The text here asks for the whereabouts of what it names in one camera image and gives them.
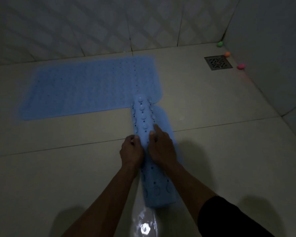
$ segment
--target wall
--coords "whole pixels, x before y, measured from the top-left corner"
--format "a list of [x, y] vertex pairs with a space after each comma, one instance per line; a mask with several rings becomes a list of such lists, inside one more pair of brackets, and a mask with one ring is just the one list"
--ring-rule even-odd
[[224, 43], [296, 134], [296, 0], [240, 0]]
[[238, 0], [0, 0], [0, 65], [217, 42]]

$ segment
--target person's left arm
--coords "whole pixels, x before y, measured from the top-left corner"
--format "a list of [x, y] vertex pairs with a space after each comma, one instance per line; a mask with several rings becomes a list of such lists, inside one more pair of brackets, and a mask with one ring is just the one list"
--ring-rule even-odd
[[114, 235], [130, 187], [144, 159], [139, 136], [126, 137], [120, 150], [122, 167], [95, 202], [62, 235], [101, 236]]

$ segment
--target tile floor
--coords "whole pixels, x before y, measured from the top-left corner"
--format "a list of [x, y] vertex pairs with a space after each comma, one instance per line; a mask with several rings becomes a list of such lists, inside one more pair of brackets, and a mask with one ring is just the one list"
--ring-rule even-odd
[[[296, 137], [244, 71], [209, 69], [204, 57], [225, 51], [203, 44], [133, 54], [155, 57], [158, 105], [186, 169], [275, 236], [296, 236]], [[117, 172], [122, 139], [133, 132], [128, 108], [18, 120], [31, 70], [48, 63], [0, 67], [0, 236], [59, 236]], [[140, 223], [149, 225], [147, 235]], [[138, 178], [115, 235], [200, 236], [181, 201], [146, 208]]]

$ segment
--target black sleeve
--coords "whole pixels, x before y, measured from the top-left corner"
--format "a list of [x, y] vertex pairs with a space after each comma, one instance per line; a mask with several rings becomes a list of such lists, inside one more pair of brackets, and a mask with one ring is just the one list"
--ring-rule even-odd
[[273, 236], [240, 209], [219, 196], [202, 206], [197, 219], [202, 237], [212, 236]]

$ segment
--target person's right arm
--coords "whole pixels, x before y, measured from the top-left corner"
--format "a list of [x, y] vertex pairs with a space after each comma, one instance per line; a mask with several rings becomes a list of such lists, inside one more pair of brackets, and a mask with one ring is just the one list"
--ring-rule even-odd
[[148, 151], [152, 160], [172, 180], [203, 237], [272, 236], [266, 229], [242, 213], [238, 207], [219, 197], [193, 177], [177, 161], [172, 140], [158, 125], [149, 133]]

